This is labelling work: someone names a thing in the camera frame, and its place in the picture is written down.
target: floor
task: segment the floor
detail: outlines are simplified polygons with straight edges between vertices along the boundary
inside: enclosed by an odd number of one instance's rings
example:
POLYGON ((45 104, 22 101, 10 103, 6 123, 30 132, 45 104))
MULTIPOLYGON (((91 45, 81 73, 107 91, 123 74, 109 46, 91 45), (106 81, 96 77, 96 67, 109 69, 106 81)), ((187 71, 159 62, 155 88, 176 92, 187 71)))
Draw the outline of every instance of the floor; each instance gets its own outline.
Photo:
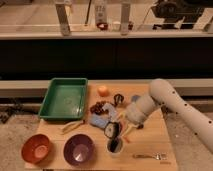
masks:
MULTIPOLYGON (((189 101, 213 119, 213 101, 189 101)), ((180 171, 212 171, 213 155, 187 128, 180 117, 164 111, 164 118, 172 141, 180 171)), ((6 124, 0 124, 0 170, 25 171, 20 150, 23 143, 38 127, 37 115, 13 115, 6 124)))

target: wooden table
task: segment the wooden table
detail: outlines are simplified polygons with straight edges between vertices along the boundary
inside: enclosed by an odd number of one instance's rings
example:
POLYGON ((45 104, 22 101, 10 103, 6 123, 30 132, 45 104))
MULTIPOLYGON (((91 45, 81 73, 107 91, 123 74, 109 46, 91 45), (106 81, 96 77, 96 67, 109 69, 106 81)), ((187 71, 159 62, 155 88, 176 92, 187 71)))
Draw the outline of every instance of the wooden table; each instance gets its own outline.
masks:
MULTIPOLYGON (((96 101, 109 100, 113 102, 113 96, 117 93, 123 94, 125 103, 130 103, 132 95, 141 95, 148 91, 146 84, 106 84, 110 90, 109 97, 100 97, 97 93, 97 87, 100 84, 89 84, 87 95, 87 109, 85 119, 89 118, 89 107, 96 101)), ((37 133, 46 134, 53 148, 50 154, 42 162, 37 165, 30 163, 25 164, 27 169, 70 169, 70 170, 146 170, 146 171, 167 171, 177 170, 175 155, 169 139, 167 128, 163 119, 161 110, 155 111, 145 122, 144 128, 132 131, 128 135, 130 142, 124 141, 124 150, 119 157, 112 158, 107 150, 106 143, 108 139, 103 131, 89 124, 80 126, 79 128, 61 135, 59 127, 61 123, 49 123, 44 120, 40 121, 37 133), (95 155, 86 164, 80 167, 69 165, 63 157, 63 148, 65 142, 78 133, 89 135, 95 143, 95 155), (133 159, 132 154, 151 154, 166 153, 167 160, 159 161, 155 159, 133 159)))

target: black cabinet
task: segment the black cabinet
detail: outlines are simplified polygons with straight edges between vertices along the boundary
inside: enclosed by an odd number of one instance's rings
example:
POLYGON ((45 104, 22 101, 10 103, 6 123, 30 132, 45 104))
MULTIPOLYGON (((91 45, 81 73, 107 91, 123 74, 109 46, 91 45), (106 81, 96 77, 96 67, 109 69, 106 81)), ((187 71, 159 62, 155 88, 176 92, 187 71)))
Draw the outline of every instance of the black cabinet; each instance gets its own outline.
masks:
POLYGON ((0 40, 2 79, 213 77, 213 38, 0 40))

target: green plastic tray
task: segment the green plastic tray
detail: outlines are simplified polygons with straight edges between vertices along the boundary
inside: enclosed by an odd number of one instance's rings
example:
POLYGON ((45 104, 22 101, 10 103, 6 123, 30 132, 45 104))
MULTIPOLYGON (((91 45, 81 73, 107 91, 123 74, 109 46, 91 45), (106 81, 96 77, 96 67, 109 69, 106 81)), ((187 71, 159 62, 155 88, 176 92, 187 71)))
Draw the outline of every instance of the green plastic tray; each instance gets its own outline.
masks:
POLYGON ((80 120, 84 115, 86 78, 54 78, 39 111, 44 120, 80 120))

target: red bowl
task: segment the red bowl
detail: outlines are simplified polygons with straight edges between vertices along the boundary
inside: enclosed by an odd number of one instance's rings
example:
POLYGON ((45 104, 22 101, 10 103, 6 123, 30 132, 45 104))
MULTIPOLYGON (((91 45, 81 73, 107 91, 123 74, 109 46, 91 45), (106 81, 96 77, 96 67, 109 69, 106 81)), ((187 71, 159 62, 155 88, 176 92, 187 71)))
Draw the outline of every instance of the red bowl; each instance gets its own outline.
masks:
POLYGON ((47 156, 50 146, 50 140, 46 135, 34 135, 24 143, 21 150, 22 158, 29 163, 38 163, 47 156))
POLYGON ((72 136, 64 146, 64 158, 71 165, 81 165, 91 159, 94 143, 84 134, 72 136))

